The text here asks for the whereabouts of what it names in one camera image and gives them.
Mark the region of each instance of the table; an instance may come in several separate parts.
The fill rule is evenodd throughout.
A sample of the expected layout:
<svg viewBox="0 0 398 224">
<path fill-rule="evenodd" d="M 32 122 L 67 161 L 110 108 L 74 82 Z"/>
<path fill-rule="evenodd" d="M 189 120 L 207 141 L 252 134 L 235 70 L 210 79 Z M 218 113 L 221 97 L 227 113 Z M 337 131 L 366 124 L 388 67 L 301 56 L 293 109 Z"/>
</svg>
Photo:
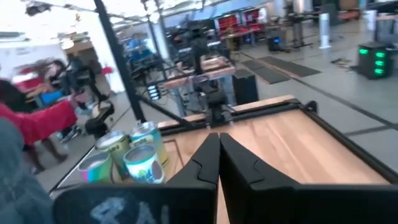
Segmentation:
<svg viewBox="0 0 398 224">
<path fill-rule="evenodd" d="M 280 96 L 245 105 L 235 106 L 235 111 L 245 112 L 259 108 L 274 108 L 297 102 L 293 96 Z M 205 117 L 196 114 L 186 117 L 200 121 Z M 178 125 L 176 121 L 158 124 L 160 130 Z M 233 125 L 215 129 L 198 129 L 163 137 L 170 162 L 166 176 L 171 178 L 190 160 L 210 133 L 228 133 L 263 161 L 302 184 L 389 184 L 385 172 L 373 169 L 371 163 L 381 166 L 374 158 L 362 160 L 366 155 L 355 154 L 349 141 L 315 113 L 291 109 L 249 118 Z M 222 186 L 219 187 L 217 223 L 229 223 Z"/>
<path fill-rule="evenodd" d="M 204 70 L 206 69 L 214 69 L 220 67 L 220 69 L 211 71 L 211 72 L 205 72 L 202 75 L 197 75 L 197 76 L 190 76 L 190 77 L 183 77 L 183 78 L 178 78 L 176 80 L 171 80 L 167 81 L 164 83 L 164 87 L 170 90 L 171 94 L 174 96 L 176 99 L 176 104 L 178 107 L 178 112 L 180 116 L 186 116 L 185 112 L 185 106 L 181 97 L 181 94 L 183 91 L 187 93 L 194 93 L 194 82 L 195 80 L 200 80 L 203 81 L 203 79 L 207 80 L 218 80 L 220 86 L 226 93 L 227 101 L 228 104 L 234 106 L 236 105 L 236 100 L 235 100 L 235 92 L 234 92 L 234 87 L 233 87 L 233 80 L 232 76 L 235 74 L 235 67 L 233 65 L 230 65 L 227 62 L 227 59 L 224 57 L 217 57 L 209 60 L 204 60 L 202 61 L 202 68 Z M 193 70 L 182 70 L 183 73 L 189 74 L 192 73 Z M 172 71 L 171 76 L 169 78 L 174 78 L 182 75 L 178 71 Z M 191 110 L 195 111 L 201 111 L 202 108 L 199 107 L 200 102 L 199 99 L 194 96 L 194 94 L 188 94 L 188 107 Z"/>
</svg>

